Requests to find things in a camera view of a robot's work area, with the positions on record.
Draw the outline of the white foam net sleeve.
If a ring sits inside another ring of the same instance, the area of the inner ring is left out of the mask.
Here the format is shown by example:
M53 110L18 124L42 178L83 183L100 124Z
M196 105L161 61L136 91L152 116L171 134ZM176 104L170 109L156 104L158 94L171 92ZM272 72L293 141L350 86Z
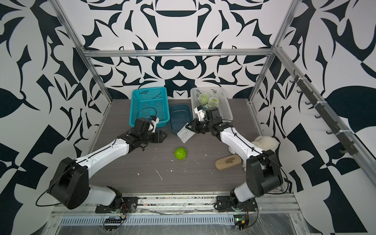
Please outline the white foam net sleeve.
M209 99L210 99L210 96L209 96L208 93L202 93L198 97L198 101L199 101L200 105L202 105L202 106L207 105L208 102L209 102Z

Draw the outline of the white foam net back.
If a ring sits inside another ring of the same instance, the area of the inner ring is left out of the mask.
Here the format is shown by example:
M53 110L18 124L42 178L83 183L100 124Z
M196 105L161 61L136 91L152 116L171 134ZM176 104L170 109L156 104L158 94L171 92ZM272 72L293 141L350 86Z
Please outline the white foam net back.
M182 129L177 133L178 138L182 141L182 143L186 143L191 137L195 135L195 132L192 131L192 125L186 124Z

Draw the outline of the green custard apple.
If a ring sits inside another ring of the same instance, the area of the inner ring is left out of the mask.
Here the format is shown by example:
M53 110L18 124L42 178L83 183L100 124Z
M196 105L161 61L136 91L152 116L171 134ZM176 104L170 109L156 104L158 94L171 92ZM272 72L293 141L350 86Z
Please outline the green custard apple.
M187 157L187 150L184 147L179 147L175 150L174 156L178 160L183 160Z

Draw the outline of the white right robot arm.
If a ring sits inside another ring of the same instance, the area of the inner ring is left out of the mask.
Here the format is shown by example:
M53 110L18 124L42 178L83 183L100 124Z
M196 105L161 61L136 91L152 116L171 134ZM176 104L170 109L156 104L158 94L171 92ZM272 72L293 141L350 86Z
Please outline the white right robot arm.
M248 141L221 117L217 107L198 106L194 113L197 117L185 126L186 130L197 134L211 133L234 150L246 164L245 182L230 192L233 207L263 196L284 183L280 162L274 151L263 150Z

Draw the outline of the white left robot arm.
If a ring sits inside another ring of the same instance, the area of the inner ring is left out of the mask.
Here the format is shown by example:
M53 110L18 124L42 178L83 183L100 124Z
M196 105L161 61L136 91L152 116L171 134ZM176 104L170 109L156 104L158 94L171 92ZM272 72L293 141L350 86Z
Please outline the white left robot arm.
M72 210L82 204L98 204L111 210L124 204L122 194L113 187L98 187L89 183L100 169L136 148L144 149L148 144L160 144L167 135L157 130L156 116L138 118L133 128L116 137L108 145L75 160L65 158L55 172L47 193L66 208Z

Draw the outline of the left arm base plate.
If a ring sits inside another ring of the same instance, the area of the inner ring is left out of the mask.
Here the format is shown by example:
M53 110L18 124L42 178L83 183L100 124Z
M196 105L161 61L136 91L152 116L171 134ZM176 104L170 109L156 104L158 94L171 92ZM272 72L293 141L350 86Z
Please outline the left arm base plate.
M129 213L135 212L138 206L138 197L122 197L115 198L109 206L97 205L95 213Z

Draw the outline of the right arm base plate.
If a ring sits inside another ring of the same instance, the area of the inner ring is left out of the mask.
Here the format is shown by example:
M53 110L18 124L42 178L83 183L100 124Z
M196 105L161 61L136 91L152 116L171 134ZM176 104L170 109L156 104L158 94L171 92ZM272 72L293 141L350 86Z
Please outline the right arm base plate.
M214 209L219 212L254 212L257 210L257 203L254 198L240 202L234 195L217 196Z

